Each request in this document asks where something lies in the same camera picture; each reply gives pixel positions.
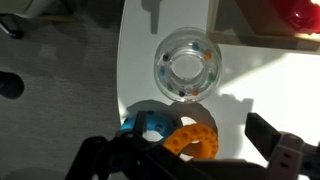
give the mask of white tabletop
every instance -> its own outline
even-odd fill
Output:
[[[162,0],[157,34],[151,33],[150,0],[126,1],[118,50],[118,103],[126,109],[144,100],[170,105],[153,78],[160,41],[181,27],[206,29],[209,0]],[[320,121],[320,57],[298,51],[219,45],[222,79],[200,104],[216,121],[217,158],[266,161],[244,135],[248,112],[257,112],[280,131],[317,145]]]

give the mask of floor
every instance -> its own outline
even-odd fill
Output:
[[[0,32],[0,71],[25,83],[19,99],[0,97],[2,180],[62,180],[85,138],[114,136],[122,8],[87,0],[73,23],[17,18],[23,40]]]

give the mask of orange gear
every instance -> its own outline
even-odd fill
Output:
[[[203,124],[191,124],[174,131],[167,138],[164,147],[178,155],[193,141],[199,141],[200,148],[192,151],[194,158],[215,158],[218,152],[218,136],[212,128]]]

